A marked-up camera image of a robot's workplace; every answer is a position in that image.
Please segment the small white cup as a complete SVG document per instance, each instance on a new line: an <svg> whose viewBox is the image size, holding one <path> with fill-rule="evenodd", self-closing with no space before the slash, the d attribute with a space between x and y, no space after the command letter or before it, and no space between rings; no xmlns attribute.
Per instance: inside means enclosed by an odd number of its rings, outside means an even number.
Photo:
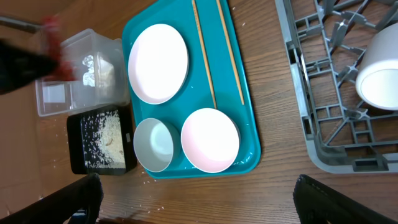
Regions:
<svg viewBox="0 0 398 224"><path fill-rule="evenodd" d="M397 110L397 24L377 33L368 45L356 78L356 91L371 106Z"/></svg>

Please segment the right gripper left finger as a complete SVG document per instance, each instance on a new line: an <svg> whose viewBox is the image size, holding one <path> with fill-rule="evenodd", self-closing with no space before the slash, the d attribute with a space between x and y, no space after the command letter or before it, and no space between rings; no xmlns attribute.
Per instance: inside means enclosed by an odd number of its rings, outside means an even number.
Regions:
<svg viewBox="0 0 398 224"><path fill-rule="evenodd" d="M2 218L1 223L95 223L102 199L100 177L92 173Z"/></svg>

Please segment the grey bowl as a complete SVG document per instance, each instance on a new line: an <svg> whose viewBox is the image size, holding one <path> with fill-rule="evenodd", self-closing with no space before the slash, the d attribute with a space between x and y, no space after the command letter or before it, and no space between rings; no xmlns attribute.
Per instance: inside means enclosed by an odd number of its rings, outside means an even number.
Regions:
<svg viewBox="0 0 398 224"><path fill-rule="evenodd" d="M137 160L150 172L162 172L180 155L180 133L169 122L155 118L141 121L134 133L133 147Z"/></svg>

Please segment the cooked rice pile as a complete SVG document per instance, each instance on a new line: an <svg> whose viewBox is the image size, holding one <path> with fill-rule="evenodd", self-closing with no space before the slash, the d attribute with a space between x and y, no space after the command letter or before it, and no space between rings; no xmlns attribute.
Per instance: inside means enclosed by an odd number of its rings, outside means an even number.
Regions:
<svg viewBox="0 0 398 224"><path fill-rule="evenodd" d="M89 169L124 169L123 138L119 111L82 116L80 121L85 166Z"/></svg>

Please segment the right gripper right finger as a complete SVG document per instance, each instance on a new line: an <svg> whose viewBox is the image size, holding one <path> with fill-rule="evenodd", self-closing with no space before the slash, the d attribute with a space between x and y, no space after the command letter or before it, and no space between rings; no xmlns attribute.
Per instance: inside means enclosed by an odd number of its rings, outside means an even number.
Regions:
<svg viewBox="0 0 398 224"><path fill-rule="evenodd" d="M293 200L299 220L304 224L397 224L396 221L304 174L297 179Z"/></svg>

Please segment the wooden chopstick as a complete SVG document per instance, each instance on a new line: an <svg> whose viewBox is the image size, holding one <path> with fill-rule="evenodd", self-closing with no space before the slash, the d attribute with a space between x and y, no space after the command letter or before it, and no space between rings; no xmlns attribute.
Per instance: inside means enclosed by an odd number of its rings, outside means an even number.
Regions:
<svg viewBox="0 0 398 224"><path fill-rule="evenodd" d="M211 97L212 97L212 101L213 101L213 106L214 106L214 109L217 109L216 96L215 96L215 91L214 91L214 87L213 87L213 80L212 80L212 77L211 77L210 67L209 67L209 64L208 64L208 57L207 57L207 54L206 54L206 47L205 47L205 42L204 42L204 39L203 39L203 32L202 32L202 29L201 29L200 18L199 18L199 15L198 15L198 9L197 9L196 0L191 0L191 2L192 2L193 13L194 13L194 16L195 16L195 24L196 24L196 27L197 27L198 37L199 37L199 40L200 40L200 46L201 46L203 62L204 62L204 65L205 65L206 76L207 76L207 79L208 79L210 93L211 93Z"/></svg>
<svg viewBox="0 0 398 224"><path fill-rule="evenodd" d="M231 66L233 68L233 73L234 73L234 77L235 77L235 80L236 80L236 86L238 88L241 104L244 105L243 91L242 91L242 88L241 88L241 82L240 82L240 78L239 78L238 69L237 69L237 66L236 66L236 61L234 59L233 49L232 49L231 42L230 42L230 39L229 39L228 29L227 29L227 26L226 26L226 23L225 23L225 19L224 19L223 9L221 7L220 0L216 0L216 3L217 3L218 12L219 12L219 15L220 15L221 25L223 27L224 37L225 37L226 45L227 45L227 48L228 48L228 53L229 53L229 57L230 57L230 61L231 61Z"/></svg>

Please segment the pink bowl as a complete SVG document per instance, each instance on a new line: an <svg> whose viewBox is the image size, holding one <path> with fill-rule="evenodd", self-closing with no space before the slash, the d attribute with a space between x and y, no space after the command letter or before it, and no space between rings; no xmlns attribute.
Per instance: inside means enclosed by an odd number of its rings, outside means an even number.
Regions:
<svg viewBox="0 0 398 224"><path fill-rule="evenodd" d="M183 152L200 171L219 173L229 168L238 156L240 132L235 122L213 108L194 111L181 130Z"/></svg>

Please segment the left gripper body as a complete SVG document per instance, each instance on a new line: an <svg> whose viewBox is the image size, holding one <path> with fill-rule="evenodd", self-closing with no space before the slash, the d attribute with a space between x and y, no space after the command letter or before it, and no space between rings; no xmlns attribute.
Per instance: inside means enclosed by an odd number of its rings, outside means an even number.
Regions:
<svg viewBox="0 0 398 224"><path fill-rule="evenodd" d="M1 39L1 95L50 75L58 65L48 56L23 50Z"/></svg>

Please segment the white napkin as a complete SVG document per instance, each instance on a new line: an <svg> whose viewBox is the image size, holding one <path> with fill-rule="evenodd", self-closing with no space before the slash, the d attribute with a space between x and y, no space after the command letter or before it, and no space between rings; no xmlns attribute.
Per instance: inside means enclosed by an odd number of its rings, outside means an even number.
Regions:
<svg viewBox="0 0 398 224"><path fill-rule="evenodd" d="M103 59L102 56L99 57L99 65L101 67L101 72L99 74L98 85L99 86L107 86L109 85L109 74L113 70L113 66ZM94 65L94 56L88 55L86 56L82 64L88 68L88 71L83 74L83 84L84 86L95 87L95 65Z"/></svg>

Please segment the red snack wrapper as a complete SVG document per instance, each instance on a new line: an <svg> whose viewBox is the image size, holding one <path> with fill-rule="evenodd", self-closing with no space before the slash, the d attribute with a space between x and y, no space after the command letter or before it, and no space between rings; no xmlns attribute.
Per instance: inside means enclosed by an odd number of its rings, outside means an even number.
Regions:
<svg viewBox="0 0 398 224"><path fill-rule="evenodd" d="M60 26L57 16L46 17L42 25L42 34L44 37L45 53L57 64L54 71L47 75L46 82L71 82L75 81L73 76L73 67L63 58L63 48L61 46Z"/></svg>

